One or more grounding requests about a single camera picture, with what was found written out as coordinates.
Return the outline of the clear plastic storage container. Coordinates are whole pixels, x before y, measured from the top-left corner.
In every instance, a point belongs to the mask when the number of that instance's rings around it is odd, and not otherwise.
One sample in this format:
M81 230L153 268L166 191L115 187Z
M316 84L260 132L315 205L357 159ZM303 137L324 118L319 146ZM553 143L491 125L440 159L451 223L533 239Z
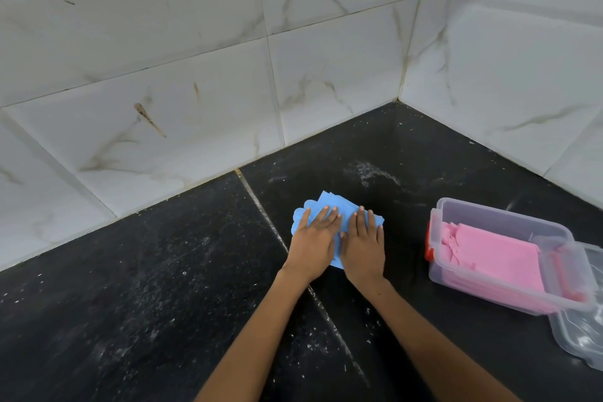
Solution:
M534 236L552 234L562 234L575 240L571 231L561 224L452 198L442 198L438 201L431 211L430 221L431 245L437 253L443 222L463 223L526 242L532 242L531 238Z

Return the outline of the pink folded cloth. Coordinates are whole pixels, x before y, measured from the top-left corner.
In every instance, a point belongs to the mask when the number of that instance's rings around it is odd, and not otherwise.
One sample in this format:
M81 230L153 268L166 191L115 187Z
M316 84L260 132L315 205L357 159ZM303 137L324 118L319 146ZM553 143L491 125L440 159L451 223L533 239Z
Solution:
M535 243L463 223L441 223L440 248L432 250L431 281L531 315L552 314L585 304L584 293L545 289L543 253Z

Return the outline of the person's left hand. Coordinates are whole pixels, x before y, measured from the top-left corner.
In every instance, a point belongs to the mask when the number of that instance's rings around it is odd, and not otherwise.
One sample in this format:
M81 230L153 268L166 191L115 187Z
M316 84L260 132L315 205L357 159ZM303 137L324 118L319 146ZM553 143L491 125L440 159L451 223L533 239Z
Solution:
M334 258L334 236L337 232L325 230L325 218L331 208L323 208L304 231L292 236L290 249L282 271L307 287L317 279ZM339 230L342 216L339 214Z

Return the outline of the person's right hand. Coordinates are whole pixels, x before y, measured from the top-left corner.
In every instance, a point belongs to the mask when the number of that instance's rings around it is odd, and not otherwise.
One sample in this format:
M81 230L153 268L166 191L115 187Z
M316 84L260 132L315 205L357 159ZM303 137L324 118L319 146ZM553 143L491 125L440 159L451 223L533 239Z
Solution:
M375 215L367 210L368 236L359 237L356 232L356 213L348 223L349 243L344 257L340 257L347 279L364 296L370 295L384 281L385 246L376 240Z

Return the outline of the clear plastic container lid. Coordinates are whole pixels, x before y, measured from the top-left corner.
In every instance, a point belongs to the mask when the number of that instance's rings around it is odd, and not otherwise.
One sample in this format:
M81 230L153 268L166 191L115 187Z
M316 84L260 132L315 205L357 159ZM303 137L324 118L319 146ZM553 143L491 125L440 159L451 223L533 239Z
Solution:
M603 372L603 248L562 234L531 241L543 251L541 277L557 301L533 299L526 310L548 315L557 344Z

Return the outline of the person's right forearm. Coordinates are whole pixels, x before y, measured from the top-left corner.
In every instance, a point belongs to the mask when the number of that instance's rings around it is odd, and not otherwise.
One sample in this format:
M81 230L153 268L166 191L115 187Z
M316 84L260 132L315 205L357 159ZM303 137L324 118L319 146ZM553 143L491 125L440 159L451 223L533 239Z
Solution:
M381 315L438 402L522 402L410 306L383 276L356 285Z

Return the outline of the person's left forearm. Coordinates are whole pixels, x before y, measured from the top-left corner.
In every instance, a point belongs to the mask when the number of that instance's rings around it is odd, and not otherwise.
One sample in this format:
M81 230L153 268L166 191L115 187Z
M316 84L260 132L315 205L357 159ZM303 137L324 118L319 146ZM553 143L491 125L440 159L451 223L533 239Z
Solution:
M297 301L316 273L286 263L193 402L258 402Z

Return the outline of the blue cleaning cloth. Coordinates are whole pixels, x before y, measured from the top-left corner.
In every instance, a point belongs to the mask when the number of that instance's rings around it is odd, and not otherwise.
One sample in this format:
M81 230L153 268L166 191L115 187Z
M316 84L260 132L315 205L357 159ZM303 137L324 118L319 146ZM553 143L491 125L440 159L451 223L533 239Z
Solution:
M291 234L294 235L296 230L298 229L298 225L301 221L301 218L307 209L311 210L311 213L308 217L308 225L310 225L319 214L319 212L325 208L334 208L336 207L338 213L342 216L341 228L338 233L334 236L334 258L331 261L330 265L332 267L343 269L343 265L340 259L341 252L341 232L347 232L349 219L351 218L353 213L358 211L359 206L343 198L340 195L323 191L318 200L306 200L303 207L297 208L293 214L293 224L291 228Z

